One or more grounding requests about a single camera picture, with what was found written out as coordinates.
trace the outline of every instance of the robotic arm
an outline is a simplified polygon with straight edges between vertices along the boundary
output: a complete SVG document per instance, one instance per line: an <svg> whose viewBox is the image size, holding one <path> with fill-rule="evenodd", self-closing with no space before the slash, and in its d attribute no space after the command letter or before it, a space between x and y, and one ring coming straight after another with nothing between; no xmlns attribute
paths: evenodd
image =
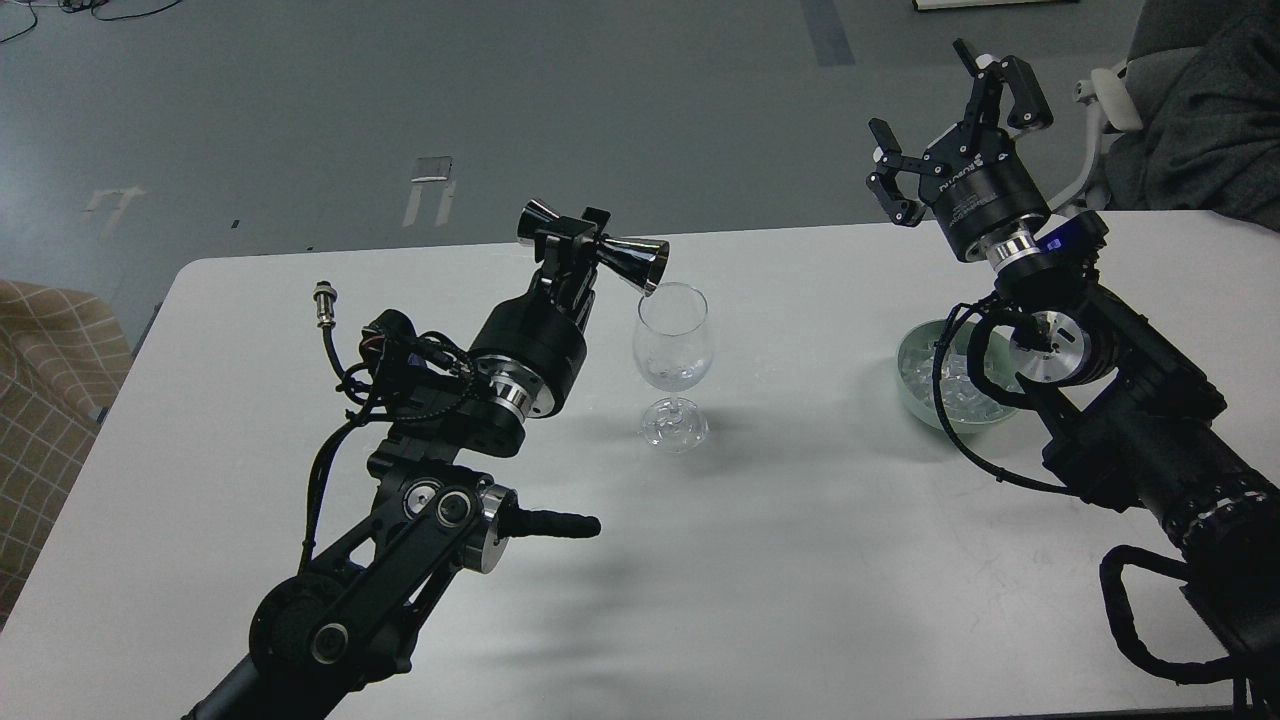
<svg viewBox="0 0 1280 720"><path fill-rule="evenodd" d="M297 575L262 600L248 655L187 717L325 717L347 693L410 671L417 634L460 570L489 573L512 537L599 534L595 518L520 509L516 491L454 459L462 448L511 457L527 418L563 407L586 356L599 263L646 295L658 286L668 245L609 237L608 218L590 208L561 217L530 201L517 234L540 265L522 296L494 307L470 350L439 333L419 336L387 310L362 331L362 361L343 369L332 343L337 292L317 284L338 389L361 407L312 466ZM392 425L367 462L379 480L372 510L312 557L329 464L352 429L378 420ZM365 568L352 553L369 541L375 552Z"/></svg>
<svg viewBox="0 0 1280 720"><path fill-rule="evenodd" d="M914 225L933 210L960 261L988 260L996 291L968 307L940 340L940 365L960 324L982 319L970 340L969 375L1004 405L1036 411L1051 436L1044 468L1061 480L1050 486L978 459L940 420L952 442L1001 480L1073 495L1116 511L1144 507L1180 551L1171 560L1119 547L1102 561L1103 597L1121 652L1143 670L1178 683L1243 679L1254 700L1280 708L1280 491L1248 466L1211 429L1226 409L1204 373L1156 332L1147 319L1098 283L1096 261L1106 224L1083 213L1037 238L1048 219L1043 196L998 127L1004 85L1012 90L1007 124L1050 124L1032 69L1014 56L975 60L956 41L974 78L964 119L920 159L902 155L888 124L870 120L879 149L867 186L896 224ZM896 176L920 176L919 200L909 200ZM1021 392L1006 391L983 373L983 352L997 325L1012 328ZM1093 383L1116 370L1083 410L1060 388ZM1185 582L1183 593L1228 650L1207 664L1156 659L1134 630L1120 580L1137 565Z"/></svg>

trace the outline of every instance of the wine glass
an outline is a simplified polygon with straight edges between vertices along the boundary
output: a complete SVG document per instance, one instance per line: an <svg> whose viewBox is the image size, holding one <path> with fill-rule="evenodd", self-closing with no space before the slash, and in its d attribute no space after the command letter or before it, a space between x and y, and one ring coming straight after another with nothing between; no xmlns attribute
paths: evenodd
<svg viewBox="0 0 1280 720"><path fill-rule="evenodd" d="M644 379L671 393L645 410L640 433L667 452L696 447L707 438L707 416L677 393L698 384L712 366L707 297L685 283L659 284L640 299L631 347Z"/></svg>

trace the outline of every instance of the green bowl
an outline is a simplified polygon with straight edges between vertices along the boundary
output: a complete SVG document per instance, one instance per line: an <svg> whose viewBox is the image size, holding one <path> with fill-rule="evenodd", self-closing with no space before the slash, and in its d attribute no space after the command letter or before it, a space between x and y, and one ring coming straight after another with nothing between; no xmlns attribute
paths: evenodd
<svg viewBox="0 0 1280 720"><path fill-rule="evenodd" d="M897 369L895 372L897 392L902 400L902 405L906 405L911 415L915 415L922 423L936 430L941 430L942 424L938 423L938 415L933 409L932 386L924 382L928 377L932 377L932 365L928 365L929 373L927 375L919 374L919 369L925 357L932 364L933 343L942 337L942 327L945 324L946 320L932 320L916 325L911 332L906 333L906 337L897 346ZM957 433L984 430L992 425L1004 423L1014 413L1018 413L1015 407L998 405L995 400L983 396L969 382L968 374L959 374L960 369L964 368L964 361L957 357L963 356L965 350L968 350L969 336L973 334L974 327L973 323L965 323L960 328L955 340L951 341L950 352L942 365L943 383L948 388L955 389L961 397L970 396L974 398L966 405L961 405L960 401L952 402L950 398L943 400L947 407L947 418ZM1009 357L1009 343L998 333L992 334L992 341L987 346L986 361L988 378L1000 386L1016 389L1014 364Z"/></svg>

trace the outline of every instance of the cable connector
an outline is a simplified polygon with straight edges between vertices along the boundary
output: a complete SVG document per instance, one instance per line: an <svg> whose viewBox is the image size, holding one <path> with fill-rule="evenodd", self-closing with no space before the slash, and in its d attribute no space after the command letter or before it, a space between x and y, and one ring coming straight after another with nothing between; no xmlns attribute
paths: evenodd
<svg viewBox="0 0 1280 720"><path fill-rule="evenodd" d="M316 301L316 327L334 327L337 319L334 318L333 304L338 301L338 291L329 284L329 281L320 281L316 283L316 290L311 297Z"/></svg>

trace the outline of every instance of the white table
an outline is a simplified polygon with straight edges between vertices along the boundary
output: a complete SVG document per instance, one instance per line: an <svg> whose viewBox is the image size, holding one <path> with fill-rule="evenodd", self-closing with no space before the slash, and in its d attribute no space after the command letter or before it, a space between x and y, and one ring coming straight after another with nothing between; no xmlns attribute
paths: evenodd
<svg viewBox="0 0 1280 720"><path fill-rule="evenodd" d="M1280 237L1202 213L1108 214L1103 282L1201 364L1231 404L1219 433L1277 477ZM617 218L625 231L627 219ZM660 393L632 366L637 295L602 270L566 410L524 450L458 462L526 507L590 512L590 541L512 541L458 577L415 670L333 717L955 717L1224 705L1230 688L1144 675L1106 629L1097 562L1171 546L1117 515L998 486L893 388L899 338L991 290L937 228L677 236L666 279L701 287L718 356L686 393L709 445L635 434ZM178 277L0 634L5 719L177 717L244 655L261 597L292 574L307 468L346 401L311 290L338 288L338 345L384 307L468 345L524 291L515 243L202 260ZM353 436L321 543L367 511ZM1023 413L974 441L1047 478ZM1139 630L1175 660L1221 655L1176 585L1129 573Z"/></svg>

